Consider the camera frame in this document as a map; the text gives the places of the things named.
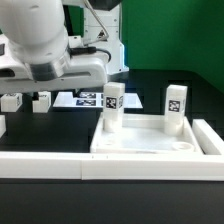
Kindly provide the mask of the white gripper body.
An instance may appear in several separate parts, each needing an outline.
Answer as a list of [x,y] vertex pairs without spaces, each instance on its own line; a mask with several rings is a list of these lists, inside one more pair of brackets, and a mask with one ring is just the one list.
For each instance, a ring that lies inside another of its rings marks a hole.
[[74,56],[62,64],[26,67],[11,56],[0,56],[0,94],[71,90],[108,82],[106,59]]

